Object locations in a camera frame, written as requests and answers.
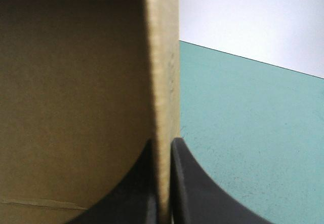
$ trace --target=black curved edge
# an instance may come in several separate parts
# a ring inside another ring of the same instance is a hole
[[[152,165],[148,142],[124,179],[97,204],[66,224],[156,224]]]
[[[270,224],[224,192],[182,138],[172,142],[171,191],[175,224]]]

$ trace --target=teal surface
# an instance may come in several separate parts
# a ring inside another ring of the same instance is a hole
[[[181,134],[255,213],[324,223],[324,80],[181,42]]]

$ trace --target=crease in cardboard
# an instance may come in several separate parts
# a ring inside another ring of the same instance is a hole
[[[57,210],[87,210],[87,208],[78,206],[75,203],[48,199],[10,199],[0,197],[0,204],[24,205]]]

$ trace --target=cardboard box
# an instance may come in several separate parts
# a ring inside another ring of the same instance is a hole
[[[179,134],[178,0],[0,0],[0,217],[63,223]]]

